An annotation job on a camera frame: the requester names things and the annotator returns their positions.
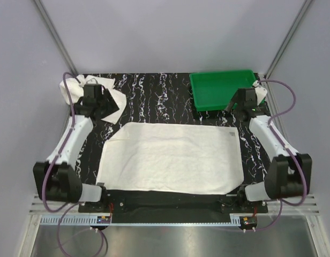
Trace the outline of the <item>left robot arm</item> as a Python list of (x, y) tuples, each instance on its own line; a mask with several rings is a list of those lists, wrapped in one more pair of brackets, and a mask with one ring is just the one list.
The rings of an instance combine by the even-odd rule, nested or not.
[(37, 192), (44, 203), (102, 200), (103, 186), (82, 183), (75, 171), (76, 161), (94, 123), (118, 110), (108, 89), (100, 84), (84, 86), (83, 96), (71, 106), (69, 121), (55, 150), (44, 162), (33, 166)]

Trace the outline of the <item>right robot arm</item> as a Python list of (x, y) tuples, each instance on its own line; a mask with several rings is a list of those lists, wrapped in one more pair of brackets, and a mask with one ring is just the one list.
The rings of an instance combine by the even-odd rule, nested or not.
[(245, 197), (249, 202), (282, 200), (300, 206), (310, 190), (312, 158), (299, 153), (273, 124), (261, 103), (266, 94), (262, 87), (239, 88), (225, 108), (248, 126), (271, 159), (264, 180), (246, 186)]

